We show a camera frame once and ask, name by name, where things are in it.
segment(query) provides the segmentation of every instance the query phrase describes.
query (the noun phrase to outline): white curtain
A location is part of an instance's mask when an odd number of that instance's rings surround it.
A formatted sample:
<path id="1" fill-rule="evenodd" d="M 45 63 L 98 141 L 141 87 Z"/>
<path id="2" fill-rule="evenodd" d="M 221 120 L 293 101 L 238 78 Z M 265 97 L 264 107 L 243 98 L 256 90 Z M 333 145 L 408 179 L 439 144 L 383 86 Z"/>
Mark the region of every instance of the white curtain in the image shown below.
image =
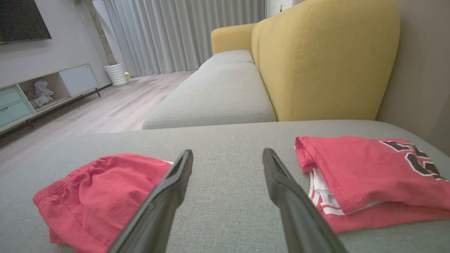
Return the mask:
<path id="1" fill-rule="evenodd" d="M 211 32 L 265 17 L 264 0 L 105 0 L 128 72 L 194 70 L 212 56 Z"/>

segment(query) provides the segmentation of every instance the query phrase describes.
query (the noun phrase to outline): elastic waistband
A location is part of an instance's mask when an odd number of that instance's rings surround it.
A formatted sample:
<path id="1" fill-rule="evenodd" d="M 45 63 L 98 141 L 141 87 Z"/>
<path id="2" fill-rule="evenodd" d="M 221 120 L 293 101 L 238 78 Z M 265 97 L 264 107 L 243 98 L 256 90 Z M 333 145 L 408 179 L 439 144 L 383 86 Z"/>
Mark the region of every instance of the elastic waistband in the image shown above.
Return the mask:
<path id="1" fill-rule="evenodd" d="M 49 197 L 51 195 L 57 194 L 59 191 L 64 189 L 64 187 L 68 183 L 74 181 L 76 178 L 78 178 L 80 175 L 84 174 L 86 171 L 89 172 L 90 166 L 91 166 L 91 163 L 88 163 L 88 164 L 72 171 L 70 174 L 67 175 L 67 177 L 60 179 L 58 181 L 55 181 L 51 185 L 38 191 L 33 197 L 34 204 L 37 207 L 39 207 L 39 203 L 41 202 L 41 200 L 43 200 L 44 198 Z"/>

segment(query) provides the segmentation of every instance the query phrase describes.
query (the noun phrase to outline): yellow sofa backrest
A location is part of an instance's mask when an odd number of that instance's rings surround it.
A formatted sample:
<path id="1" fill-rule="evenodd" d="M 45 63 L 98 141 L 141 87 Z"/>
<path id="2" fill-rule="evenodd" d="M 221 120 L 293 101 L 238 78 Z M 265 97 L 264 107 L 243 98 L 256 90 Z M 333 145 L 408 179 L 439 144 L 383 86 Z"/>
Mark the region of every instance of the yellow sofa backrest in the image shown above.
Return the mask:
<path id="1" fill-rule="evenodd" d="M 393 0 L 307 0 L 255 25 L 252 54 L 278 121 L 374 120 L 399 35 Z"/>

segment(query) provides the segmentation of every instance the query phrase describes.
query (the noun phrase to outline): yellow armrest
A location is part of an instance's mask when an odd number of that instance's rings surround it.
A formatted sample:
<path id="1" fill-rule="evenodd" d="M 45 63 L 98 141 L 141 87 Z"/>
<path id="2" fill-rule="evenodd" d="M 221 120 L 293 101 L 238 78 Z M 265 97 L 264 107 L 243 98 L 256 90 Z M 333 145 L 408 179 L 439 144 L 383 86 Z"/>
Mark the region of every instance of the yellow armrest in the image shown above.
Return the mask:
<path id="1" fill-rule="evenodd" d="M 252 30 L 256 23 L 217 28 L 211 32 L 212 53 L 252 50 Z"/>

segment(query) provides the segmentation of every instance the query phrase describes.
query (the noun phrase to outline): drawer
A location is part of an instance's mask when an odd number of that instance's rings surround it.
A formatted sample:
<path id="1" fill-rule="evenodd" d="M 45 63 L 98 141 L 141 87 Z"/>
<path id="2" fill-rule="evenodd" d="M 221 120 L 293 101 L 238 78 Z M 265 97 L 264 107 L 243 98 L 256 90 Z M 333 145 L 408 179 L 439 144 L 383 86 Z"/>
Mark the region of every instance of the drawer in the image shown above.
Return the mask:
<path id="1" fill-rule="evenodd" d="M 0 90 L 0 107 L 19 100 L 22 100 L 22 98 L 20 97 L 19 93 L 17 93 L 17 90 L 14 87 Z"/>
<path id="2" fill-rule="evenodd" d="M 19 102 L 0 109 L 0 127 L 30 114 L 25 103 Z"/>

